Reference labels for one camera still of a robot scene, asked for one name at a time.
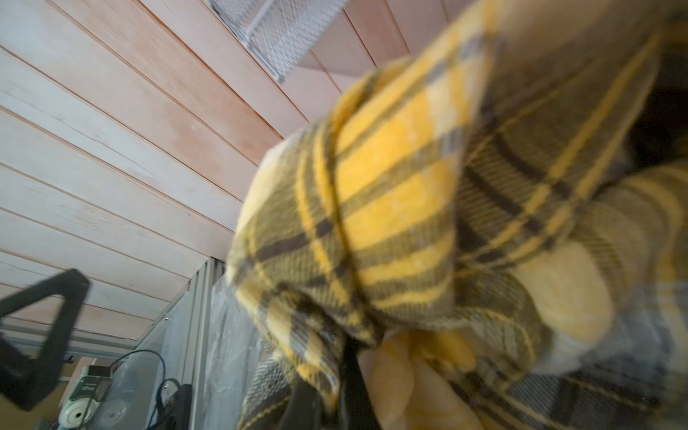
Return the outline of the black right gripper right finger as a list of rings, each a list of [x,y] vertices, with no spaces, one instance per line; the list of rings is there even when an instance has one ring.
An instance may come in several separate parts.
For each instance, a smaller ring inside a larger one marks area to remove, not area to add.
[[[300,376],[291,392],[279,429],[375,429],[381,426],[374,413],[358,363],[359,343],[348,339],[340,363],[340,399],[333,423],[328,426],[324,401]]]

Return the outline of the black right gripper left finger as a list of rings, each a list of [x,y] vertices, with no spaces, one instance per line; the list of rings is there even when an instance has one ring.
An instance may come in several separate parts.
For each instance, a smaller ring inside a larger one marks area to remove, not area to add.
[[[5,318],[48,297],[63,299],[37,358],[30,358],[11,342],[1,340],[1,394],[18,408],[32,410],[56,388],[90,287],[90,281],[81,272],[70,269],[1,300],[1,317]]]

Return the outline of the yellow plaid cloth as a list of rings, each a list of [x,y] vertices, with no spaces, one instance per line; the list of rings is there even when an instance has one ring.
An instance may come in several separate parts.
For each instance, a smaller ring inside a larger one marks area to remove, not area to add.
[[[687,426],[687,5],[463,1],[265,156],[241,429],[348,339],[381,429]]]

